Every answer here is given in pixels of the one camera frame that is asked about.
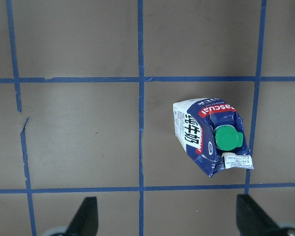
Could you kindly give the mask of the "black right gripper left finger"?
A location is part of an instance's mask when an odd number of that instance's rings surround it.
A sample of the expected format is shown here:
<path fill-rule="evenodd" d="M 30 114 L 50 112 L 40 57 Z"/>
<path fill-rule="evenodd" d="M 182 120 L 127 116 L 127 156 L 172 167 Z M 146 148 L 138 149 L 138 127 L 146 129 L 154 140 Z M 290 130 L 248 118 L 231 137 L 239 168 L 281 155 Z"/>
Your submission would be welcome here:
<path fill-rule="evenodd" d="M 65 236 L 96 236 L 98 232 L 98 205 L 96 197 L 85 197 L 70 222 Z"/>

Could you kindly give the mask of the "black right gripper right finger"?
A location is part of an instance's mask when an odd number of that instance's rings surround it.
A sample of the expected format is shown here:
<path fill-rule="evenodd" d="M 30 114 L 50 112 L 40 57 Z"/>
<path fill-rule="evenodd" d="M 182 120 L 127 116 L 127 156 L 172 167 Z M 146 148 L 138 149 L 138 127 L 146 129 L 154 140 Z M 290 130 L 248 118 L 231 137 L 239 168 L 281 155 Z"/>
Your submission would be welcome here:
<path fill-rule="evenodd" d="M 288 236 L 288 229 L 273 219 L 246 194 L 236 197 L 236 225 L 242 236 Z"/>

